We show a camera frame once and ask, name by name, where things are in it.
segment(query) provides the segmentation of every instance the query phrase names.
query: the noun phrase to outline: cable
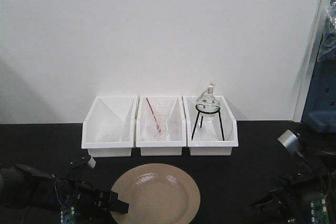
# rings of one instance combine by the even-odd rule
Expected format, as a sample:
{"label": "cable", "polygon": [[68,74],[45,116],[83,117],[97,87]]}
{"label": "cable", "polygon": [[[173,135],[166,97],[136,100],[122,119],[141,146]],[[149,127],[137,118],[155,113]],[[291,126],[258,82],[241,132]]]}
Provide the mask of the cable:
{"label": "cable", "polygon": [[28,206],[25,210],[25,212],[23,213],[22,217],[21,217],[21,224],[24,224],[25,218],[27,216],[28,210],[30,209],[30,206]]}

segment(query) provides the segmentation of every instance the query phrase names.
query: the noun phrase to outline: plastic bag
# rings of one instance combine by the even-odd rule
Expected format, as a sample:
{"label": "plastic bag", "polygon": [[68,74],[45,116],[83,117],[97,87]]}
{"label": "plastic bag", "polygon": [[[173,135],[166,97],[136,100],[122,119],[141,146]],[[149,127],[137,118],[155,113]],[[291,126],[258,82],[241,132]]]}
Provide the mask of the plastic bag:
{"label": "plastic bag", "polygon": [[327,7],[322,42],[319,48],[317,61],[336,60],[336,2]]}

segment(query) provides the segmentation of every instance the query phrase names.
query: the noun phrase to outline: flask neck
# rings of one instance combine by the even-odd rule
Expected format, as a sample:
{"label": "flask neck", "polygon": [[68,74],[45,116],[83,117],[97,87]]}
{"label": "flask neck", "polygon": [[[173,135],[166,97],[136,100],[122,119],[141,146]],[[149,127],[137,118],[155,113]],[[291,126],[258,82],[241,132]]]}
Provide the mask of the flask neck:
{"label": "flask neck", "polygon": [[207,90],[206,90],[206,93],[208,94],[208,95],[214,95],[214,87],[213,86],[209,86],[208,88],[207,88]]}

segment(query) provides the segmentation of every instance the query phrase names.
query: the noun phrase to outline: wire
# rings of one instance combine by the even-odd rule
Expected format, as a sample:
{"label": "wire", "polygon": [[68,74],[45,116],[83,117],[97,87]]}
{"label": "wire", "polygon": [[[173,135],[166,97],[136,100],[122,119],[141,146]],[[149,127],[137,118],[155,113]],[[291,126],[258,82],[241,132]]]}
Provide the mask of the wire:
{"label": "wire", "polygon": [[65,207],[65,205],[63,205],[62,202],[59,200],[58,192],[57,192],[57,188],[56,188],[56,183],[57,183],[57,180],[55,180],[54,188],[55,188],[55,192],[56,192],[56,197],[57,197],[58,203],[60,203],[61,206]]}
{"label": "wire", "polygon": [[22,217],[21,217],[21,224],[24,224],[25,218],[27,216],[28,210],[30,209],[30,206],[28,206],[25,210],[25,212],[23,213]]}

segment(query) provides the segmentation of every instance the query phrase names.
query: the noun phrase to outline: transparent glassware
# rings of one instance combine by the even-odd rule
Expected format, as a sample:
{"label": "transparent glassware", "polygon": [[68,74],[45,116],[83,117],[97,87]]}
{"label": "transparent glassware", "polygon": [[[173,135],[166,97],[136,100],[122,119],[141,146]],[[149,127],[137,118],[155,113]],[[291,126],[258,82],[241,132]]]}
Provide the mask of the transparent glassware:
{"label": "transparent glassware", "polygon": [[165,140],[168,135],[168,116],[158,114],[152,115],[148,129],[155,139]]}
{"label": "transparent glassware", "polygon": [[[214,86],[210,85],[197,99],[196,107],[205,113],[215,113],[219,110],[221,103],[214,97]],[[205,117],[213,117],[215,114],[201,114]]]}

